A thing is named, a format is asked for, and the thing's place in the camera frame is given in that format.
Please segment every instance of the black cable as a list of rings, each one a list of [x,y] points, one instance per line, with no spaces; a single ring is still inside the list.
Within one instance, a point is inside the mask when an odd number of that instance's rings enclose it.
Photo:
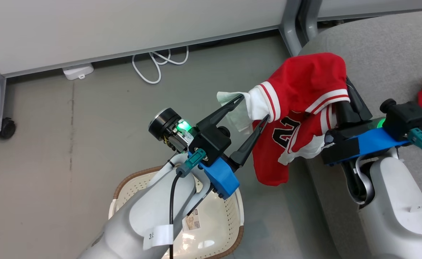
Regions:
[[[174,178],[173,185],[171,187],[171,196],[169,197],[169,224],[174,225],[174,190],[176,189],[177,180],[181,177],[181,173],[178,173]],[[173,244],[169,245],[169,259],[173,259]]]

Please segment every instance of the white cable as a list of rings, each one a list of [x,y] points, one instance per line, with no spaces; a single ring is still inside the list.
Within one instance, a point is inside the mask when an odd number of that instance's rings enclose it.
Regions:
[[[158,62],[155,57],[153,56],[153,54],[155,54],[156,56],[162,58],[164,61],[163,62]],[[153,52],[149,52],[150,58],[153,60],[153,63],[156,66],[156,70],[158,71],[158,79],[156,81],[150,81],[147,78],[145,78],[139,71],[139,69],[137,69],[136,65],[134,64],[134,58],[135,55],[132,56],[131,59],[131,63],[132,63],[132,67],[135,69],[135,71],[137,72],[137,74],[146,82],[148,82],[149,84],[157,84],[158,82],[160,82],[161,80],[161,71],[160,71],[160,66],[164,65],[166,63],[172,63],[172,64],[176,64],[176,65],[182,65],[185,62],[187,62],[188,59],[188,46],[187,46],[187,53],[185,55],[185,59],[182,62],[176,62],[174,60],[171,60],[171,49],[168,49],[168,57],[164,57],[163,55],[157,53],[156,51]]]

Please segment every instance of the green led light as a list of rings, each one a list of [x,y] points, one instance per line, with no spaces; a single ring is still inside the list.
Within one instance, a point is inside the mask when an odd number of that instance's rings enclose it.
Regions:
[[[382,120],[379,121],[379,123],[377,123],[377,128],[382,128],[382,125],[384,124],[385,118],[383,118]]]
[[[186,121],[182,121],[181,123],[179,123],[176,127],[177,129],[183,129],[186,131],[189,131],[191,129],[191,126],[189,123],[187,123]]]

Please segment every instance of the number print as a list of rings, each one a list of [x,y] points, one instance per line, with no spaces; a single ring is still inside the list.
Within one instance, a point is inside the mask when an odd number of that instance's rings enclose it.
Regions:
[[[295,121],[287,116],[283,118],[280,122],[284,126],[286,126],[286,128],[275,128],[273,130],[272,138],[273,141],[278,143],[278,145],[286,149],[288,147],[289,140],[291,139],[295,128],[300,125],[300,122]]]

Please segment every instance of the white power strip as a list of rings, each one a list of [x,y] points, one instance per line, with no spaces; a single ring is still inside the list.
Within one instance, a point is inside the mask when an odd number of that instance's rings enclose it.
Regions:
[[[62,70],[68,80],[74,80],[77,78],[84,79],[86,75],[91,74],[94,71],[94,67],[92,67],[91,63],[87,63],[64,67]]]

